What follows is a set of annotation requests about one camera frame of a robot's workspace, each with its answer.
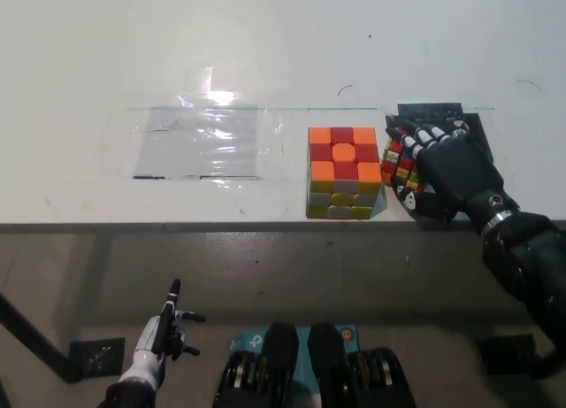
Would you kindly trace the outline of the black right hand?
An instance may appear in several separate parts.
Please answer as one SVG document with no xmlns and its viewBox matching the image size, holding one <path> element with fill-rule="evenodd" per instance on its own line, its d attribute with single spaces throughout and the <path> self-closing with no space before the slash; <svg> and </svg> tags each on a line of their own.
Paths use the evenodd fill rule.
<svg viewBox="0 0 566 408">
<path fill-rule="evenodd" d="M 408 214 L 449 222 L 463 213 L 482 234 L 520 212 L 493 162 L 468 132 L 454 135 L 437 125 L 419 126 L 395 116 L 388 120 L 386 133 L 409 153 L 418 177 L 429 187 L 418 191 L 398 175 L 391 178 Z"/>
</svg>

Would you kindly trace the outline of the white and black left hand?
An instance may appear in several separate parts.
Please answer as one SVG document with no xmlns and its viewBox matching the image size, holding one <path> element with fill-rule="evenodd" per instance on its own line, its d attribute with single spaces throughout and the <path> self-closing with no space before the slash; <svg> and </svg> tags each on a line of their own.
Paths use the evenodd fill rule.
<svg viewBox="0 0 566 408">
<path fill-rule="evenodd" d="M 200 355 L 201 352 L 196 347 L 187 343 L 186 331 L 179 322 L 191 320 L 203 323 L 206 318 L 177 307 L 180 290 L 180 279 L 174 279 L 162 311 L 148 320 L 134 348 L 133 363 L 122 374 L 119 382 L 139 382 L 157 391 L 163 384 L 166 360 L 169 357 L 176 360 L 184 353 Z"/>
</svg>

